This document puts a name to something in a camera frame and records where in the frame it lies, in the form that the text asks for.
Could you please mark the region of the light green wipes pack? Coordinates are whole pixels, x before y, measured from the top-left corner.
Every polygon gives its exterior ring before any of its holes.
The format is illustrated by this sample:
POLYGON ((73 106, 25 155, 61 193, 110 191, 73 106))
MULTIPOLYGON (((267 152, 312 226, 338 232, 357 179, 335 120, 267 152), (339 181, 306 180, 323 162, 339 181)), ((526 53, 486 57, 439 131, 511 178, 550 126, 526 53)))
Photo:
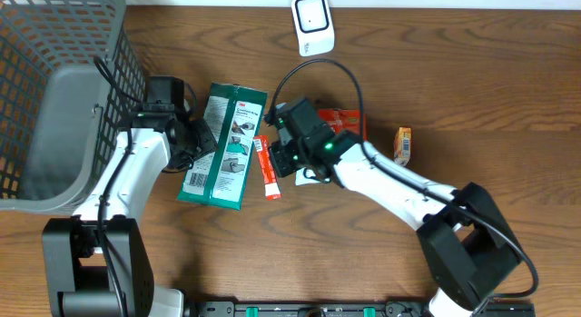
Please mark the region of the light green wipes pack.
POLYGON ((316 178, 315 173, 307 168, 301 168, 295 173, 295 184, 297 186, 319 183, 320 181, 316 178))

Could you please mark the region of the dark green package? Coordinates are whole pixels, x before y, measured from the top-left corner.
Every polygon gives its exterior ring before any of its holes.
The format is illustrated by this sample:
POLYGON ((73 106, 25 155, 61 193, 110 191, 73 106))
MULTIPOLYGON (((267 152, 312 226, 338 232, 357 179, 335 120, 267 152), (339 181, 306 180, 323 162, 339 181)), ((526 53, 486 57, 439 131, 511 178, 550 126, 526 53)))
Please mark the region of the dark green package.
POLYGON ((218 147, 187 171, 177 199, 239 211, 268 94, 236 84, 211 85, 203 119, 218 147))

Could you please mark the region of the red snack bag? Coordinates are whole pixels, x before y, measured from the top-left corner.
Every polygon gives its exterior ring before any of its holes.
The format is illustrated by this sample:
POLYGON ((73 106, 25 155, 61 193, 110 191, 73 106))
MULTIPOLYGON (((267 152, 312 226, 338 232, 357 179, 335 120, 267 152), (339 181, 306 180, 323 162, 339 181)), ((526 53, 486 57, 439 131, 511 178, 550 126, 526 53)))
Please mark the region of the red snack bag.
POLYGON ((336 134, 349 130, 361 135, 364 140, 368 139, 367 117, 365 114, 361 114, 359 110, 319 109, 318 114, 336 134))

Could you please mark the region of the red stick sachet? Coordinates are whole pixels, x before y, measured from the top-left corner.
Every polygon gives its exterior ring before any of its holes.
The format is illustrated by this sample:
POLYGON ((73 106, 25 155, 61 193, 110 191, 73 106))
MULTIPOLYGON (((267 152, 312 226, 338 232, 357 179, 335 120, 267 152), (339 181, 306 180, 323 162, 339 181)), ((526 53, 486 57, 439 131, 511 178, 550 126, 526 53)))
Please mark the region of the red stick sachet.
POLYGON ((280 199, 281 190, 278 186, 276 173, 271 164, 268 137, 266 135, 257 135, 253 138, 253 142, 261 166, 261 173, 265 186, 265 197, 269 201, 280 199))

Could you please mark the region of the small orange white box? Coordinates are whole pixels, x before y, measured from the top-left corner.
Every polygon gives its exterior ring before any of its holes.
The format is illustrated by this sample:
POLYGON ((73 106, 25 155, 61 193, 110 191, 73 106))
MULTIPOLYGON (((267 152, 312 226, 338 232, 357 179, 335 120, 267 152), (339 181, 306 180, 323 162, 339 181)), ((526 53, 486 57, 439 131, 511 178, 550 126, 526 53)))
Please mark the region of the small orange white box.
POLYGON ((394 161, 395 163, 406 166, 411 156, 411 129, 409 127, 400 127, 394 139, 394 161))

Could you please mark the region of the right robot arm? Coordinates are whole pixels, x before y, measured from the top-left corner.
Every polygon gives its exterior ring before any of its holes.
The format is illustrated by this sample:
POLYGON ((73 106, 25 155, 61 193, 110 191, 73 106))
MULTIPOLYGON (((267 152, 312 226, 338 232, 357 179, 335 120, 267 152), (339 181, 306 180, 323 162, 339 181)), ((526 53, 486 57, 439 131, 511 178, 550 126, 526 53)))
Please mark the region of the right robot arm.
POLYGON ((279 177, 301 168, 379 204, 417 235, 438 285, 434 316, 473 316, 521 263, 522 248, 491 195, 433 182, 394 163, 359 134, 335 132, 306 98, 266 115, 278 140, 269 148, 279 177))

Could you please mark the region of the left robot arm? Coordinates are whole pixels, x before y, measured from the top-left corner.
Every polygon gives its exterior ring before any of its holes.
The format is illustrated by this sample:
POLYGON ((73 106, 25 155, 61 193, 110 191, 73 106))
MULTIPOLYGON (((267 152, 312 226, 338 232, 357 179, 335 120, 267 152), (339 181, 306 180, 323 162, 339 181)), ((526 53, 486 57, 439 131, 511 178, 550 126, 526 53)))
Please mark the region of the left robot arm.
POLYGON ((139 228, 158 176, 183 173, 213 153, 207 123, 192 118, 192 87, 153 76, 118 124, 110 162, 85 201, 42 233, 53 316, 193 316, 185 291, 155 283, 139 228))

